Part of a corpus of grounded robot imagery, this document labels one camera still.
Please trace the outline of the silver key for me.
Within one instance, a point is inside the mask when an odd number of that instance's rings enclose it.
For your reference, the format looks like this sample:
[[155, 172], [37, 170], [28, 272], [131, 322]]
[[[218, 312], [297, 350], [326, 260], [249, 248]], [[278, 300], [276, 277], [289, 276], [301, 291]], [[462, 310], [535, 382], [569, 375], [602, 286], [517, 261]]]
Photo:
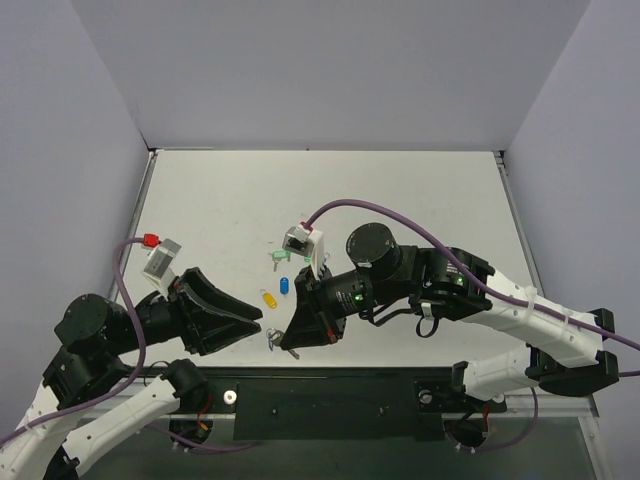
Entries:
[[[269, 328], [266, 331], [266, 337], [267, 337], [267, 341], [271, 339], [275, 344], [275, 347], [273, 350], [270, 350], [268, 347], [269, 351], [275, 352], [278, 348], [281, 347], [281, 341], [284, 337], [284, 332], [279, 329]], [[289, 353], [296, 361], [300, 359], [299, 354], [295, 350], [287, 350], [287, 353]]]

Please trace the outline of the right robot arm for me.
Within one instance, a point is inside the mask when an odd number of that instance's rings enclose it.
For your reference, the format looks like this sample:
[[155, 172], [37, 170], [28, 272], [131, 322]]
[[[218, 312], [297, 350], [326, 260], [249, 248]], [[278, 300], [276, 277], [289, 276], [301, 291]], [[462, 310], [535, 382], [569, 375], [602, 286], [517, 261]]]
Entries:
[[406, 300], [405, 314], [433, 324], [480, 325], [522, 343], [505, 354], [453, 366], [446, 394], [459, 409], [522, 388], [585, 397], [620, 379], [616, 356], [603, 347], [605, 334], [614, 330], [606, 309], [573, 314], [464, 250], [443, 255], [401, 245], [381, 223], [350, 234], [345, 249], [354, 268], [346, 273], [331, 274], [323, 243], [320, 231], [302, 225], [284, 236], [284, 250], [310, 260], [294, 280], [296, 308], [280, 343], [284, 350], [337, 343], [351, 315], [380, 327], [395, 316], [383, 316], [383, 309]]

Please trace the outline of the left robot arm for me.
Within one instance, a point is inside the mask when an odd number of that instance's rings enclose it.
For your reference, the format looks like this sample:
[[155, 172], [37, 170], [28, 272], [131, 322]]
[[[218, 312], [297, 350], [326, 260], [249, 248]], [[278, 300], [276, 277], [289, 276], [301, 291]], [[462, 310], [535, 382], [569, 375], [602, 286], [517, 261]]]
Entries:
[[121, 355], [145, 346], [182, 341], [205, 356], [260, 332], [262, 311], [216, 288], [198, 268], [171, 277], [129, 312], [96, 294], [76, 298], [54, 332], [61, 347], [43, 373], [16, 431], [1, 442], [4, 479], [78, 479], [104, 454], [159, 417], [183, 410], [202, 414], [213, 399], [202, 371], [190, 360], [171, 361], [142, 391], [81, 425], [105, 395], [142, 375]]

